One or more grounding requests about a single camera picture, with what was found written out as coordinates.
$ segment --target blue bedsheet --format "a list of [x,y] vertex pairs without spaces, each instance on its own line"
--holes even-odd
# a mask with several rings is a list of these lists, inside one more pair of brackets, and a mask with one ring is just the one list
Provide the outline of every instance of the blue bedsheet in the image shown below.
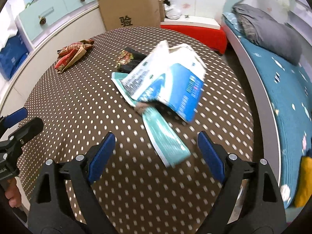
[[296,193],[301,157],[311,148],[312,83],[300,64],[294,66],[280,56],[252,44],[229,21],[225,22],[240,37],[271,101],[280,138],[280,190],[284,207],[287,208]]

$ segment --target cardboard box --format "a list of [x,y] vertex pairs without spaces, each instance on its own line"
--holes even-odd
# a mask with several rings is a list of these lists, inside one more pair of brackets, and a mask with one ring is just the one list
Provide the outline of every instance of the cardboard box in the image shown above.
[[158,0],[98,0],[107,31],[134,26],[160,27]]
[[159,13],[160,13],[160,21],[165,21],[165,7],[163,6],[163,1],[159,1]]

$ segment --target teal plastic wrapper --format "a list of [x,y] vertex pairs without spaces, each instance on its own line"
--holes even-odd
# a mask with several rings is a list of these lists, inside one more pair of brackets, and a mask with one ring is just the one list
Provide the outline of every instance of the teal plastic wrapper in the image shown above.
[[[135,107],[137,101],[130,97],[121,84],[128,74],[113,72],[112,81],[129,105]],[[166,167],[175,166],[191,155],[188,148],[176,135],[156,108],[150,106],[142,114],[146,132],[160,159]]]

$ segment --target yellow cloth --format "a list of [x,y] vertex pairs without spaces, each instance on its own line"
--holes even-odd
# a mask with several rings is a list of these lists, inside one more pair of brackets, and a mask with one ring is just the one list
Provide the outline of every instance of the yellow cloth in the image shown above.
[[296,207],[303,207],[312,194],[312,158],[302,157],[297,194],[294,200]]

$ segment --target table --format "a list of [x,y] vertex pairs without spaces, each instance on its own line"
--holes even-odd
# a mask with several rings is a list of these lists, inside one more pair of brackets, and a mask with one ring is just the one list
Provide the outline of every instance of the table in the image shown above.
[[[101,179],[92,185],[119,233],[193,234],[211,210],[221,184],[196,145],[197,133],[252,159],[253,120],[244,90],[231,68],[208,47],[186,35],[152,27],[120,28],[95,36],[94,47],[63,74],[51,66],[31,92],[25,121],[40,117],[44,130],[23,147],[18,167],[28,198],[47,159],[64,162],[98,144],[108,131],[116,148]],[[116,59],[129,46],[148,54],[158,42],[187,43],[207,65],[195,119],[186,124],[170,111],[164,118],[191,151],[175,168],[166,168],[153,149],[142,118],[111,81]],[[66,182],[77,220],[84,221],[71,182]]]

